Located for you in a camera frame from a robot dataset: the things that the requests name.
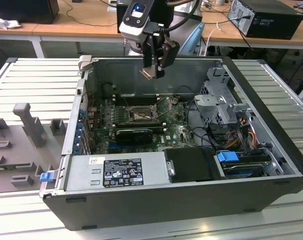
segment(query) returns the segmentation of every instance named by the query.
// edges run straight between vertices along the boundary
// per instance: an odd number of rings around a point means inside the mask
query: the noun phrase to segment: green circuit board
[[[172,97],[161,98],[156,104],[144,106],[117,106],[113,101],[105,100],[97,109],[99,127],[91,129],[96,146],[95,154],[160,152],[166,148],[196,146],[193,134],[185,122],[187,109],[183,102],[172,104]],[[118,130],[139,129],[137,125],[130,127],[133,123],[166,124],[155,127],[157,131],[153,131],[152,142],[149,144],[117,144],[115,136]]]

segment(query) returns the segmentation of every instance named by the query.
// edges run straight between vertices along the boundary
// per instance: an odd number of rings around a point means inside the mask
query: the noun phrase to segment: motherboard
[[[173,96],[155,98],[153,104],[146,99],[133,102],[129,97],[117,100],[105,99],[89,109],[92,153],[160,152],[196,146],[186,125],[186,103]]]

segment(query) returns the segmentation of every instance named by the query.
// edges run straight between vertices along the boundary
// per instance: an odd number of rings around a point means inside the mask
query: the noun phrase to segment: sticker
[[[99,157],[91,157],[103,162],[103,186],[105,188],[129,187],[144,185],[143,166],[141,158],[103,160]]]
[[[104,156],[90,157],[89,164],[103,164],[104,160],[105,160]]]

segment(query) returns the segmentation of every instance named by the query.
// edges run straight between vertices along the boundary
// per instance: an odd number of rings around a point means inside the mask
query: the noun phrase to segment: open computer chassis
[[[94,58],[78,81],[55,188],[40,190],[69,230],[258,212],[303,189],[303,155],[240,71],[251,64],[179,58],[147,80],[140,63]]]

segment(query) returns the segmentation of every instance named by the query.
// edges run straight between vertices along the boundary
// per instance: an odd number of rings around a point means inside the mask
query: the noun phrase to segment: blue tab
[[[238,162],[239,158],[235,151],[221,151],[217,154],[219,162]]]
[[[43,172],[39,178],[40,182],[53,182],[54,173],[53,172]]]

